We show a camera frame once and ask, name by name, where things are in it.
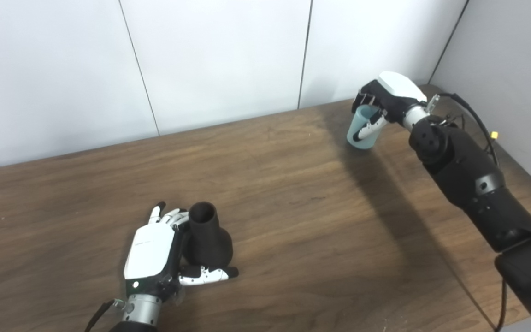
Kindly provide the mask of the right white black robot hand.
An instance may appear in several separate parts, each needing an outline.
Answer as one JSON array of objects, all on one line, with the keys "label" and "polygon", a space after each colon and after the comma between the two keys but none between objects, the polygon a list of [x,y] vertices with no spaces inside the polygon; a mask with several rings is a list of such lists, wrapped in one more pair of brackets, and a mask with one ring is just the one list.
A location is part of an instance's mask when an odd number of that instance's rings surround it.
[{"label": "right white black robot hand", "polygon": [[409,132],[429,116],[427,99],[406,76],[383,71],[359,89],[351,106],[354,115],[346,138],[356,147],[371,147],[387,124],[399,124]]}]

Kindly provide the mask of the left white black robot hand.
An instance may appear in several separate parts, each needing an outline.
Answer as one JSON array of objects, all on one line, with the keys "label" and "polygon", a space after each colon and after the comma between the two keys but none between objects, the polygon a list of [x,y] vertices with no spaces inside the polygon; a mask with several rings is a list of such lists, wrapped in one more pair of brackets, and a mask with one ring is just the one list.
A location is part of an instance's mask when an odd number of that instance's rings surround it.
[{"label": "left white black robot hand", "polygon": [[190,209],[165,212],[152,208],[149,220],[135,231],[124,267],[126,295],[175,301],[186,286],[237,278],[233,241],[220,225],[215,206],[196,202]]}]

